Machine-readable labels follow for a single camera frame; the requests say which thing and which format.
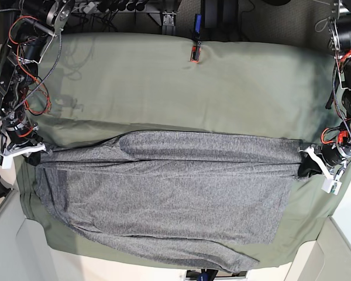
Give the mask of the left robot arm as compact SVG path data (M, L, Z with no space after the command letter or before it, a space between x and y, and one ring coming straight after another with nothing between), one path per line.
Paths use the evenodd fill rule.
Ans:
M321 144L312 145L305 155L298 176L331 174L336 179L351 160L351 1L335 1L333 15L328 18L329 49L334 53L332 91L326 109L335 108L341 124L326 128Z

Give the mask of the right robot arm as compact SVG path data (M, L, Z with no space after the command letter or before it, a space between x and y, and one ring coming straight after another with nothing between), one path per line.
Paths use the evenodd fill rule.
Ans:
M50 94L44 82L56 69L40 77L39 64L54 40L56 60L61 57L62 31L74 1L18 1L11 7L17 18L8 30L0 53L0 167L9 169L14 157L38 159L46 150L38 125L31 116L50 111Z

